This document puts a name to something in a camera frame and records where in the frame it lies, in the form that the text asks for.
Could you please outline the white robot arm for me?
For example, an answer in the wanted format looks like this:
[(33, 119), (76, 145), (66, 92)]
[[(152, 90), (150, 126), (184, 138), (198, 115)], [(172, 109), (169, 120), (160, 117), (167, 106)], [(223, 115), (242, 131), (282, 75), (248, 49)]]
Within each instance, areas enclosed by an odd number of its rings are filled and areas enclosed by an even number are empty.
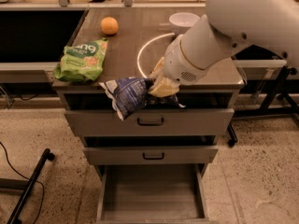
[(215, 63), (251, 46), (299, 64), (299, 4), (293, 0), (206, 0), (206, 13), (168, 46), (150, 77), (149, 94), (170, 96)]

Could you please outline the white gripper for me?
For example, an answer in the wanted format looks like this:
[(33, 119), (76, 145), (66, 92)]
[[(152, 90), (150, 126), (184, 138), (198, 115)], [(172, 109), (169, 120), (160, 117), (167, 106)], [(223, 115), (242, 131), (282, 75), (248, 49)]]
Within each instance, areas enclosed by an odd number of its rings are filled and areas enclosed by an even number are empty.
[(179, 91), (181, 85), (192, 85), (207, 74), (207, 70), (195, 67), (185, 56), (181, 47), (182, 35), (178, 35), (168, 46), (164, 57), (156, 63), (149, 77), (156, 78), (149, 94), (166, 97)]

